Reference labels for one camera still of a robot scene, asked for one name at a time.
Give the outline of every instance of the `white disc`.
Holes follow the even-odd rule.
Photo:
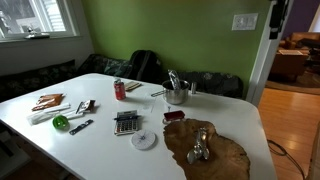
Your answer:
[[[131,143],[139,150],[148,149],[156,140],[156,135],[148,130],[140,130],[133,134]]]

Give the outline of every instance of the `electrical cord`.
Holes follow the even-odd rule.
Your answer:
[[[270,148],[270,151],[271,151],[272,153],[278,155],[278,156],[286,156],[286,157],[298,168],[298,170],[300,171],[300,173],[301,173],[301,175],[302,175],[302,179],[305,180],[305,179],[306,179],[305,174],[304,174],[301,166],[297,163],[297,161],[294,160],[294,159],[292,158],[292,156],[291,156],[282,146],[280,146],[279,144],[277,144],[276,142],[274,142],[274,141],[272,141],[272,140],[267,139],[267,141],[268,141],[268,146],[269,146],[269,148]],[[270,144],[272,144],[272,145],[276,146],[277,148],[279,148],[279,149],[280,149],[280,152],[274,150],[274,149],[270,146]]]

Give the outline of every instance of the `green object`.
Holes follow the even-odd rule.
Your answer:
[[[69,127],[68,119],[65,116],[62,116],[62,115],[56,116],[53,119],[52,123],[53,123],[53,126],[56,129],[60,129],[60,130],[65,130],[65,129],[68,129],[68,127]]]
[[[154,51],[164,69],[224,72],[246,94],[270,1],[83,0],[95,53],[130,59]],[[259,13],[252,31],[231,31],[235,14]]]

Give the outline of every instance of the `wood slice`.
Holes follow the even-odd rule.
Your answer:
[[[194,147],[196,132],[207,129],[208,160],[203,158],[193,164],[187,160],[188,152]],[[184,170],[188,180],[247,180],[250,160],[247,153],[236,142],[217,134],[215,126],[208,121],[187,119],[172,122],[164,128],[164,140],[173,158]]]

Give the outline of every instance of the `red soda can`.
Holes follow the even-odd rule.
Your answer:
[[[114,86],[114,91],[116,94],[116,99],[117,100],[123,100],[126,98],[126,91],[124,89],[124,83],[121,82],[120,79],[114,81],[113,83]]]

